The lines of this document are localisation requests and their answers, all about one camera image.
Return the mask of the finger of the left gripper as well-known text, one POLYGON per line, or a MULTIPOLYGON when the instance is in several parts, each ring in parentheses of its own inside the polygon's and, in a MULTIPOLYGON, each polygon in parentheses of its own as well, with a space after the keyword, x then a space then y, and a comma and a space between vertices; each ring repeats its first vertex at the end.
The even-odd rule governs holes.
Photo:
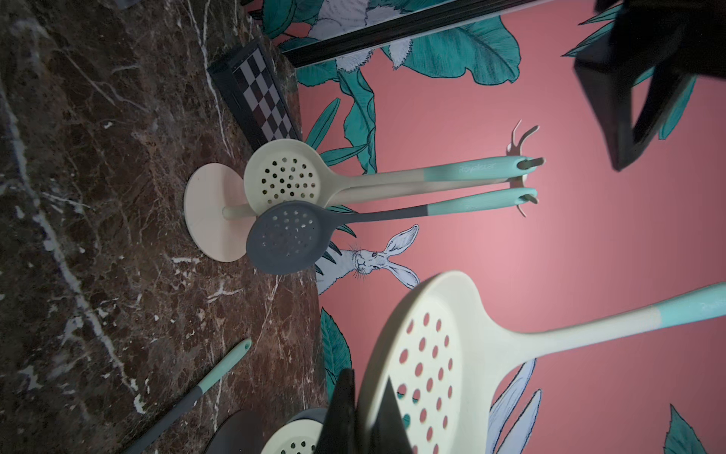
POLYGON ((574 70, 612 168, 637 161, 696 77, 725 77, 722 1, 625 1, 574 70))

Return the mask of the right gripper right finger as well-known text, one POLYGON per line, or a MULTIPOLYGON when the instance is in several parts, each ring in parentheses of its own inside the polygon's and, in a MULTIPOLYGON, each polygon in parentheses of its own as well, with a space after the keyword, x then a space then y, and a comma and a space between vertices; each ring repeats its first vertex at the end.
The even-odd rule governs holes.
POLYGON ((379 454, 412 454, 396 393, 388 379, 380 408, 371 431, 370 452, 379 454))

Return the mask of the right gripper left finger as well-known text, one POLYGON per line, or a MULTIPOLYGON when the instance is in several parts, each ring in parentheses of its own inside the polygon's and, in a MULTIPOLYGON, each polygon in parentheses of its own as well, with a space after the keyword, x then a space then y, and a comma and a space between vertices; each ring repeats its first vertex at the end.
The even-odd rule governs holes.
POLYGON ((315 454, 355 453, 355 372, 343 369, 328 408, 315 454))

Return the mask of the beige skimmer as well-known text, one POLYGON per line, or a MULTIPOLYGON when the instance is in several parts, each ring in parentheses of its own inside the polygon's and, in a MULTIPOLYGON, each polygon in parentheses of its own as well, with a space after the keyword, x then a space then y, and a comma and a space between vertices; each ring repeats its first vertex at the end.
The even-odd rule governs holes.
POLYGON ((246 166, 244 190, 258 215, 288 201, 323 208, 361 204, 525 179, 545 163, 521 154, 489 157, 430 168, 347 177, 330 170, 306 143, 277 139, 253 153, 246 166))
POLYGON ((322 429, 323 424, 315 420, 290 422, 268 439, 261 454, 313 454, 322 429))
POLYGON ((508 436, 501 431, 527 386, 534 359, 640 333, 722 317, 725 286, 696 289, 604 319, 539 333, 498 325, 475 282, 443 272, 399 303, 374 346, 357 405, 357 450, 372 447, 386 389, 406 437, 419 453, 491 453, 514 437, 529 440, 538 405, 527 406, 508 436))

